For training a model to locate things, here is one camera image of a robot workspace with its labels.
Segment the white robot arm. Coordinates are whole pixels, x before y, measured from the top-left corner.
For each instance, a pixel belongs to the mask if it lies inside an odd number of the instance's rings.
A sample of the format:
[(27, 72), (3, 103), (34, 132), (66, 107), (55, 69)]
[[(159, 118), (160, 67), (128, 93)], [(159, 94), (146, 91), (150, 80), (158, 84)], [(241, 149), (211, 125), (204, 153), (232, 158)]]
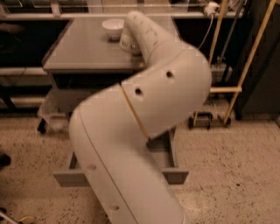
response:
[(147, 148), (206, 101), (206, 57), (143, 13), (124, 19), (120, 44), (137, 44), (146, 69), (88, 97), (72, 113), (75, 156), (112, 224), (191, 224)]

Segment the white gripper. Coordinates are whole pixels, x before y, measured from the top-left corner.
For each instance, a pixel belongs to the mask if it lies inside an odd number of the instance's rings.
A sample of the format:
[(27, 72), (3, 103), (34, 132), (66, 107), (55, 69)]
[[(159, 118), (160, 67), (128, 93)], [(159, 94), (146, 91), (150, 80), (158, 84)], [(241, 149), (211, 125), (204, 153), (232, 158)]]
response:
[(132, 36), (130, 36), (127, 33), (124, 32), (122, 33), (119, 46), (124, 52), (129, 53), (131, 55), (141, 54), (141, 50), (138, 43), (135, 41), (135, 39)]

